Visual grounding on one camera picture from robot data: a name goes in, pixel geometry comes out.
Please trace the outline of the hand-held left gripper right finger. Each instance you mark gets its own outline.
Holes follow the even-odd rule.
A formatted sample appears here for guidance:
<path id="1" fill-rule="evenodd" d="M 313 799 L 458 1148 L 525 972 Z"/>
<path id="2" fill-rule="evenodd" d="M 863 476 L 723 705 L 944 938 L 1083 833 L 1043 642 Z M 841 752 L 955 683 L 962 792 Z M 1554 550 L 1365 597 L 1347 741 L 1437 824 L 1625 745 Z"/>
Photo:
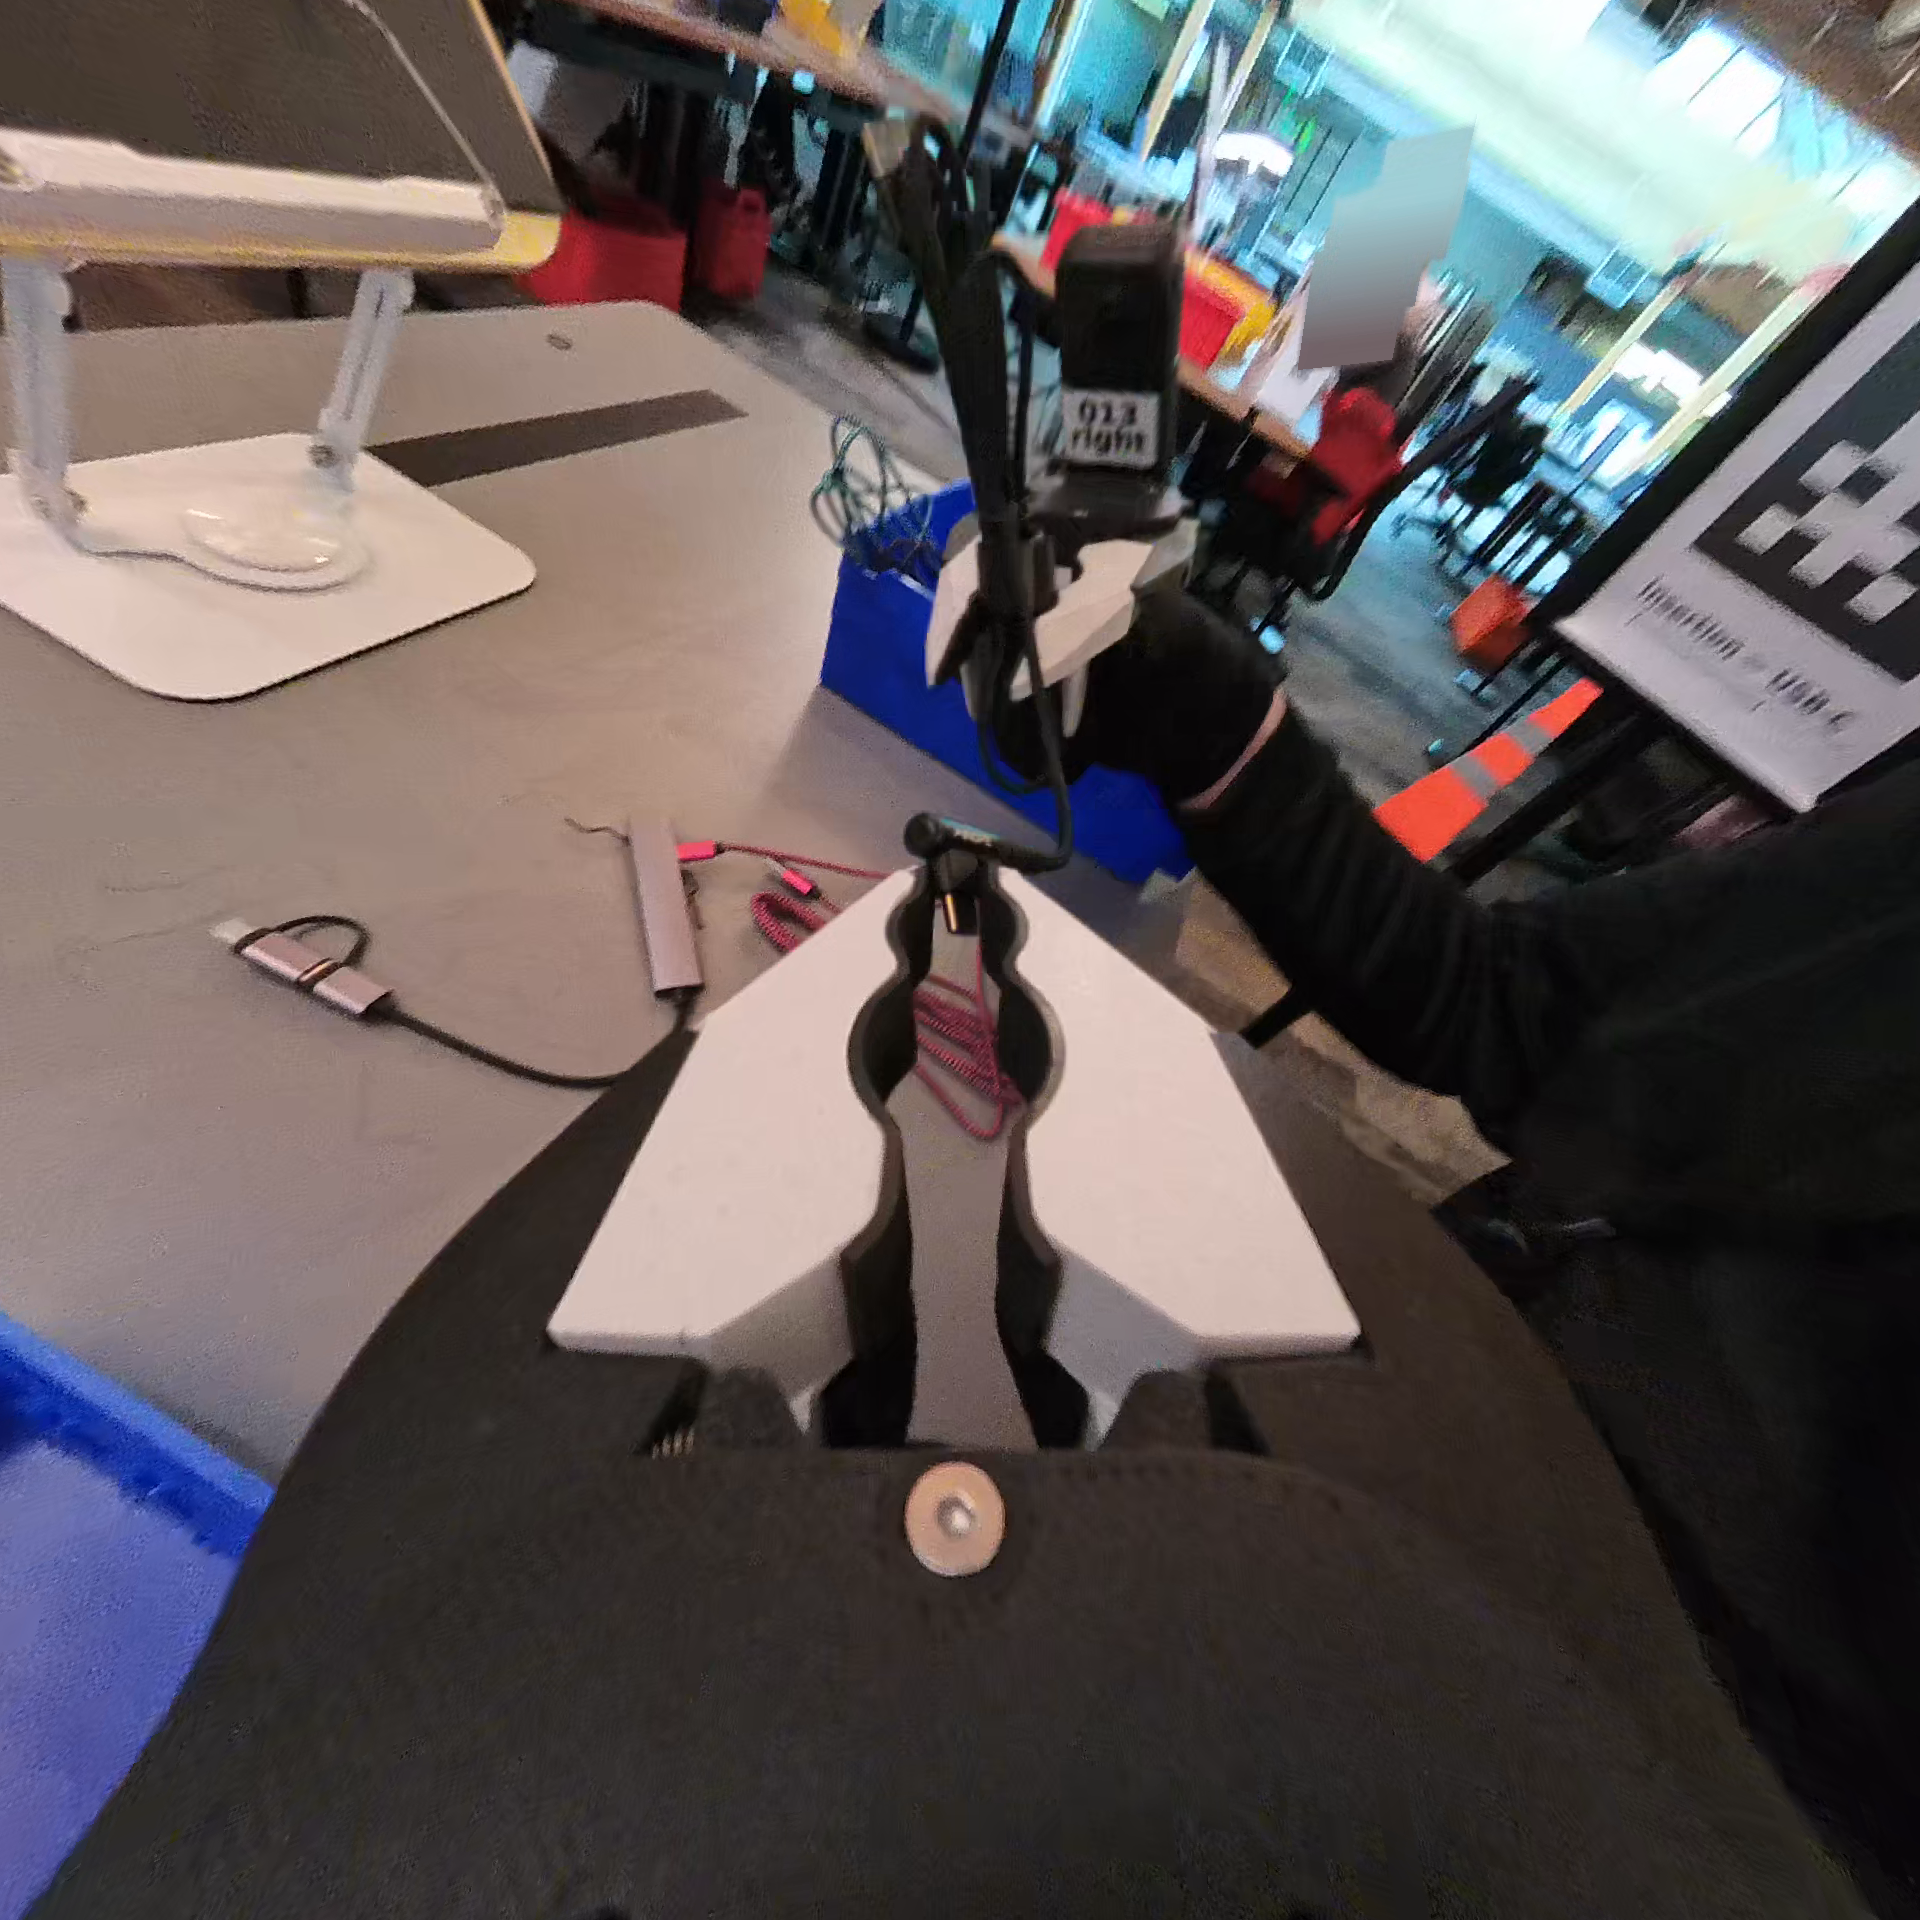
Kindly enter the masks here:
<path id="1" fill-rule="evenodd" d="M 1022 1095 L 994 1332 L 1034 1437 L 1097 1437 L 1146 1375 L 1354 1355 L 1361 1325 L 1218 1036 L 1029 880 L 980 884 Z"/>

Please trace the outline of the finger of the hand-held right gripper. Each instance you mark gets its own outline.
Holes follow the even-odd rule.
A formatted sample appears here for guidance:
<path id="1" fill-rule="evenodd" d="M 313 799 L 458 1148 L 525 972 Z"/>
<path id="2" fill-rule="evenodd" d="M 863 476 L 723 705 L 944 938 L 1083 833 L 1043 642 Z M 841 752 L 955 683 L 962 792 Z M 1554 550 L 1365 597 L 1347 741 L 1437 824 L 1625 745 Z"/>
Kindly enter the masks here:
<path id="1" fill-rule="evenodd" d="M 1133 618 L 1139 580 L 1155 546 L 1133 541 L 1083 548 L 1072 562 L 1054 559 L 1041 575 L 1049 604 L 1036 613 L 1038 685 L 1054 689 L 1063 707 L 1087 698 L 1092 660 L 1124 638 Z"/>
<path id="2" fill-rule="evenodd" d="M 980 526 L 964 515 L 949 530 L 928 604 L 924 685 L 967 685 L 975 655 L 991 635 L 980 590 Z"/>

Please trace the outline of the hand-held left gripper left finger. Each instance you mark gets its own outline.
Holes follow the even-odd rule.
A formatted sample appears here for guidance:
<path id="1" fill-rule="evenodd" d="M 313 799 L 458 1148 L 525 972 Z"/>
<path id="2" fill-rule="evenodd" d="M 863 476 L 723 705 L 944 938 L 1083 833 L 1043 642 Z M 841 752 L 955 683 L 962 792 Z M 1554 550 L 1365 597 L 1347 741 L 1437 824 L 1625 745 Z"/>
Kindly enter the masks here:
<path id="1" fill-rule="evenodd" d="M 825 1433 L 902 1433 L 911 1227 L 886 1093 L 913 1065 L 915 871 L 698 1023 L 546 1321 L 577 1355 L 756 1372 Z"/>

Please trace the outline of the grey usb hub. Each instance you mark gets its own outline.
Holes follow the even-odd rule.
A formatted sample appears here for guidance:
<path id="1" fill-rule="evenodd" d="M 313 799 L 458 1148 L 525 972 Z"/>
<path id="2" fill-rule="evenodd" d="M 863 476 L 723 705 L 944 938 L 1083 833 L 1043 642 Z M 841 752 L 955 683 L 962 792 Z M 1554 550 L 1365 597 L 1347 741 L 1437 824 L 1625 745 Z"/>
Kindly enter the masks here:
<path id="1" fill-rule="evenodd" d="M 684 862 L 669 824 L 649 817 L 615 824 L 630 833 L 626 873 L 633 904 L 640 956 L 658 1009 L 669 1012 L 667 1039 L 691 1043 L 695 1014 L 705 992 L 698 954 L 698 918 L 684 889 Z M 418 1043 L 471 1065 L 518 1086 L 557 1093 L 606 1093 L 626 1070 L 610 1074 L 565 1074 L 510 1059 L 458 1037 L 434 1023 L 424 1023 L 397 1001 L 397 1023 L 373 1023 Z"/>

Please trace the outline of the blue divided plastic bin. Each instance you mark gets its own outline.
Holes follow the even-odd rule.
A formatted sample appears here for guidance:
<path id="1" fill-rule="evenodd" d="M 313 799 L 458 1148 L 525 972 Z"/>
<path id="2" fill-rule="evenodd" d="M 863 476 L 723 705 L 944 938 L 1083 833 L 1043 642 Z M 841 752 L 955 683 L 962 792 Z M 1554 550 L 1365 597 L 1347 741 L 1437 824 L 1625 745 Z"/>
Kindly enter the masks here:
<path id="1" fill-rule="evenodd" d="M 196 1661 L 274 1498 L 1 1319 L 1 1915 L 26 1915 Z"/>

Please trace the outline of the person's right forearm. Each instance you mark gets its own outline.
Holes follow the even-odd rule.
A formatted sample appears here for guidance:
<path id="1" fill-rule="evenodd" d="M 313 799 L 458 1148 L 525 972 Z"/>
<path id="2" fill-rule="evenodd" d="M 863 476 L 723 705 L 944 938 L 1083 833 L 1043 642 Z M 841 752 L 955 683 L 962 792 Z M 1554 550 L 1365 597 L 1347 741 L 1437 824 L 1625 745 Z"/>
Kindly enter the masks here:
<path id="1" fill-rule="evenodd" d="M 1917 786 L 1558 897 L 1415 862 L 1296 716 L 1188 828 L 1330 1027 L 1455 1099 L 1544 1214 L 1628 1236 L 1916 1225 Z"/>

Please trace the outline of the grey usb plug adapter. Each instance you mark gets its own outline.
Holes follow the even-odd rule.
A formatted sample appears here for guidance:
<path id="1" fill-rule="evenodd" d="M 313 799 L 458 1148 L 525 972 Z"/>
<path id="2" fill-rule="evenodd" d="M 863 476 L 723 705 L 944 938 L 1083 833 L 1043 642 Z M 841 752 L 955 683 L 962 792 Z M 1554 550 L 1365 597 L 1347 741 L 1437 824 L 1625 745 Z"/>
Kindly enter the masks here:
<path id="1" fill-rule="evenodd" d="M 297 916 L 279 925 L 256 925 L 234 916 L 209 927 L 209 935 L 254 972 L 348 1023 L 397 1023 L 393 992 L 362 967 L 371 935 L 351 916 Z"/>

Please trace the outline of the person's right hand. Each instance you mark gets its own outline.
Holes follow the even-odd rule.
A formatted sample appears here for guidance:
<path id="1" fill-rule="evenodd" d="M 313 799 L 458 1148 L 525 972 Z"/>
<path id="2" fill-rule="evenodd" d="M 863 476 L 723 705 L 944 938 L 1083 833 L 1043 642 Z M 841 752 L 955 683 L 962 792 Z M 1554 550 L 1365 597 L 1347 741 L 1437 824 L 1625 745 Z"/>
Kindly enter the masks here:
<path id="1" fill-rule="evenodd" d="M 991 745 L 1025 779 L 1078 781 L 1090 768 L 1144 781 L 1177 813 L 1224 804 L 1255 767 L 1321 776 L 1323 748 L 1287 703 L 1285 665 L 1235 620 L 1182 590 L 1144 597 L 1124 633 L 1065 696 L 1005 703 Z"/>

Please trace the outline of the red plastic bin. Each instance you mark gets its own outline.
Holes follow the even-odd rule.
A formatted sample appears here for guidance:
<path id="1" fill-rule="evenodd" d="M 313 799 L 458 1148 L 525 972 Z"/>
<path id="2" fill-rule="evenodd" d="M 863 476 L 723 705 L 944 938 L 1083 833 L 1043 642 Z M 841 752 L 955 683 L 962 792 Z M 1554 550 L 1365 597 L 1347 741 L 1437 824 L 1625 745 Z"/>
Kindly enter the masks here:
<path id="1" fill-rule="evenodd" d="M 637 302 L 680 313 L 684 228 L 644 201 L 566 210 L 552 254 L 516 275 L 514 288 L 546 308 Z"/>
<path id="2" fill-rule="evenodd" d="M 743 306 L 761 288 L 774 210 L 756 187 L 709 178 L 700 187 L 684 252 L 684 286 L 702 301 Z"/>

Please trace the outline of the orange traffic cone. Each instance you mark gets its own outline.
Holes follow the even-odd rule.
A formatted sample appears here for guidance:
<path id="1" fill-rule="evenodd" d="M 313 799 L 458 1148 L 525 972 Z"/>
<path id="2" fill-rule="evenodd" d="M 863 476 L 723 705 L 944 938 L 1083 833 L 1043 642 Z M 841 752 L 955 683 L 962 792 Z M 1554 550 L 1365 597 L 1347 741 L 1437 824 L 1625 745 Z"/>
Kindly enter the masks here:
<path id="1" fill-rule="evenodd" d="M 1374 821 L 1421 862 L 1433 862 L 1460 841 L 1502 792 L 1540 761 L 1571 727 L 1596 707 L 1601 689 L 1580 680 L 1493 732 L 1374 806 Z"/>

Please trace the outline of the wooden workbench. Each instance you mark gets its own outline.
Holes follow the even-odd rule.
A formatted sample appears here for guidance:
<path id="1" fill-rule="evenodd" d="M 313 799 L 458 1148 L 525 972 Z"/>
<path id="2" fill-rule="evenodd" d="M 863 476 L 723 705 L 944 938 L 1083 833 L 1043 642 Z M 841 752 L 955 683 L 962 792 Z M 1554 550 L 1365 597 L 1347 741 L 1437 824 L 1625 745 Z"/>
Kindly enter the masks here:
<path id="1" fill-rule="evenodd" d="M 677 48 L 722 55 L 763 73 L 812 78 L 821 89 L 857 109 L 924 114 L 949 127 L 967 114 L 955 96 L 900 68 L 884 51 L 808 37 L 781 13 L 765 28 L 747 31 L 723 22 L 711 6 L 693 3 L 574 3 L 572 10 L 595 22 L 651 33 Z"/>

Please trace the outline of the black sign easel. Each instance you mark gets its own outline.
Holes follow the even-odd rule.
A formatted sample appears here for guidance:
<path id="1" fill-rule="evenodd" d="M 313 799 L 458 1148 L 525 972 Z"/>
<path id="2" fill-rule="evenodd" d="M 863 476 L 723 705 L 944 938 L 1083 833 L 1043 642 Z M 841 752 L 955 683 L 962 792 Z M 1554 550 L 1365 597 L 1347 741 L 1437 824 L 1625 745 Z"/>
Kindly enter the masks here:
<path id="1" fill-rule="evenodd" d="M 1439 875 L 1462 888 L 1488 880 L 1619 781 L 1637 821 L 1679 799 L 1717 795 L 1728 779 L 1726 765 L 1692 734 L 1616 694 L 1601 696 L 1592 716 L 1574 721 L 1542 767 L 1520 779 L 1516 801 L 1493 804 L 1491 824 L 1466 830 L 1435 859 Z"/>

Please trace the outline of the white adjustable stand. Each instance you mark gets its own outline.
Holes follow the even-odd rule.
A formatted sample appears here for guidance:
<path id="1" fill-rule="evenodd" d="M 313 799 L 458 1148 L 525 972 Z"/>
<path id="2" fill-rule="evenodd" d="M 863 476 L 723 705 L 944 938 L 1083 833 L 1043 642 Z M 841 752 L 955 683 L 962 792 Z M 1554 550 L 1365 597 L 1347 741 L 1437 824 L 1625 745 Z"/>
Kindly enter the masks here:
<path id="1" fill-rule="evenodd" d="M 225 703 L 534 586 L 534 562 L 366 452 L 415 266 L 487 254 L 469 181 L 187 160 L 3 127 L 3 609 L 124 685 Z M 68 273 L 259 257 L 357 292 L 312 429 L 77 461 Z"/>

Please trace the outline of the black framed marker sign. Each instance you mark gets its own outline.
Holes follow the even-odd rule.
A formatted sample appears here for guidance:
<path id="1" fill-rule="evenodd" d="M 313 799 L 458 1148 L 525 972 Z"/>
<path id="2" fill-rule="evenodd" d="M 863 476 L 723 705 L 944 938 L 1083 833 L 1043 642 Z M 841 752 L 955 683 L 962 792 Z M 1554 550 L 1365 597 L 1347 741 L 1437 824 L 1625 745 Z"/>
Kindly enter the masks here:
<path id="1" fill-rule="evenodd" d="M 1567 566 L 1540 627 L 1787 813 L 1916 756 L 1914 205 Z"/>

